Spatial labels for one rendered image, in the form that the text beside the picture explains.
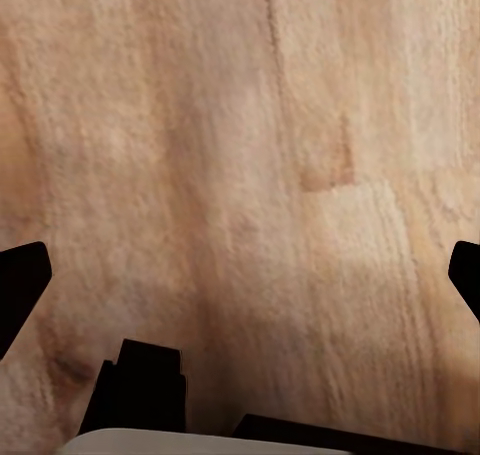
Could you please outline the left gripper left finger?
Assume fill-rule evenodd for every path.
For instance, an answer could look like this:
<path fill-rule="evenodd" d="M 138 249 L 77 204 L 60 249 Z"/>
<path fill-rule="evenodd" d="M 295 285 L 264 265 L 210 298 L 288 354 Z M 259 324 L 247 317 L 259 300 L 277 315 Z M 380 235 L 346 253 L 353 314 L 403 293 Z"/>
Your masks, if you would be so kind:
<path fill-rule="evenodd" d="M 42 241 L 0 252 L 0 362 L 51 279 Z"/>

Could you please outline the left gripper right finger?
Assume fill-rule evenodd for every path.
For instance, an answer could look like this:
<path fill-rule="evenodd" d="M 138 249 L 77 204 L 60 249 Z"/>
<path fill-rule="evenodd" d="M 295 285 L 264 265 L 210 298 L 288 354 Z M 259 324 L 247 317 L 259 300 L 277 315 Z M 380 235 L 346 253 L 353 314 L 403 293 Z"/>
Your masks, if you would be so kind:
<path fill-rule="evenodd" d="M 448 275 L 480 322 L 480 245 L 459 240 L 450 259 Z"/>

